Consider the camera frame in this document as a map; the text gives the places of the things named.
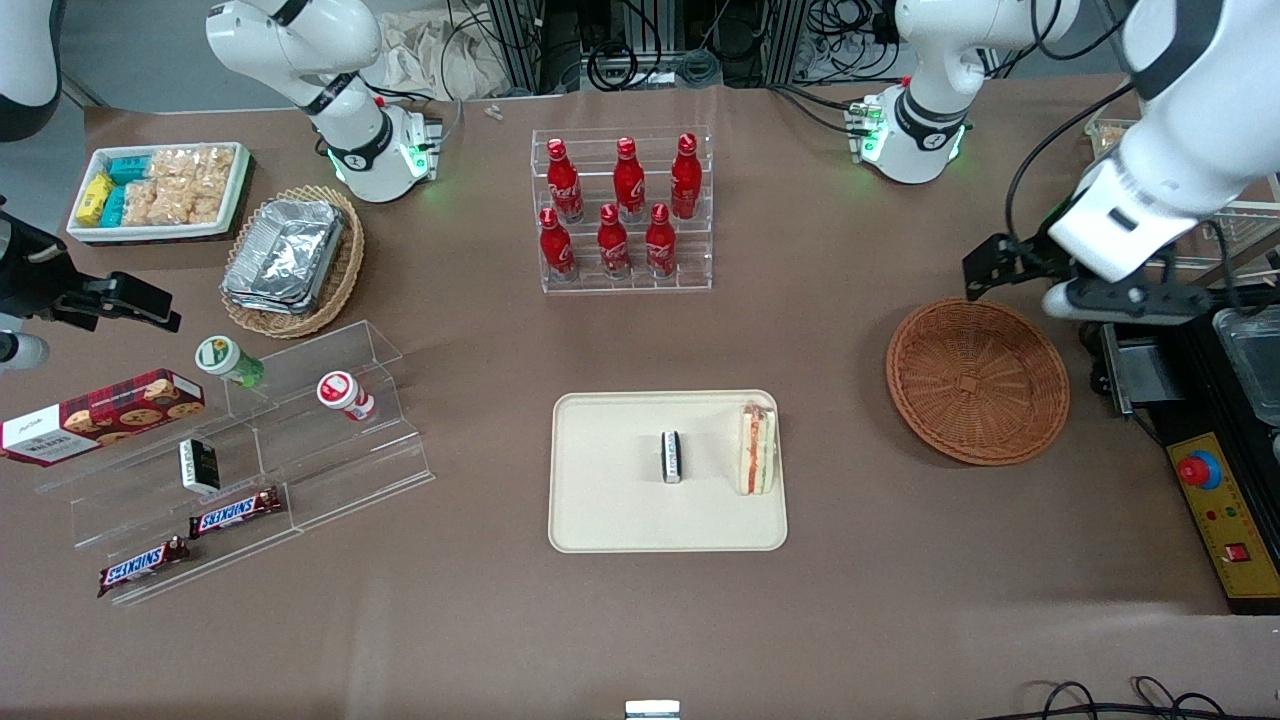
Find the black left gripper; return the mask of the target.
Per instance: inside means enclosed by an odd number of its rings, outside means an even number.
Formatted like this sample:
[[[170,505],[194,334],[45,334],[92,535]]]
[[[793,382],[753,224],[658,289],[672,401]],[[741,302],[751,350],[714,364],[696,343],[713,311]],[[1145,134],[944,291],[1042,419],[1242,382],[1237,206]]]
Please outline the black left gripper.
[[[1123,211],[1100,218],[1065,215],[1046,220],[1036,237],[1053,255],[1064,293],[1197,293],[1185,282],[1176,246],[1192,229],[1185,222],[1138,222]],[[1042,277],[1050,264],[1036,246],[996,233],[993,249],[974,249],[963,259],[965,300],[978,301],[1019,277]]]

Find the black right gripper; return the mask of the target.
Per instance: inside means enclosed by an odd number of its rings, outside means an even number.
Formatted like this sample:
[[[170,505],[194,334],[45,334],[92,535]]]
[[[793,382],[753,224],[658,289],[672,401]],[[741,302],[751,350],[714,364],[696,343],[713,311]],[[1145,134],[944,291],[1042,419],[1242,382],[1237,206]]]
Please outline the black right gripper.
[[[183,318],[172,311],[173,296],[128,273],[111,273],[99,282],[96,307],[60,299],[77,287],[77,269],[67,246],[56,236],[5,211],[1,236],[3,315],[26,319],[52,307],[54,322],[87,332],[95,332],[100,320],[114,319],[143,323],[169,333],[180,329]]]

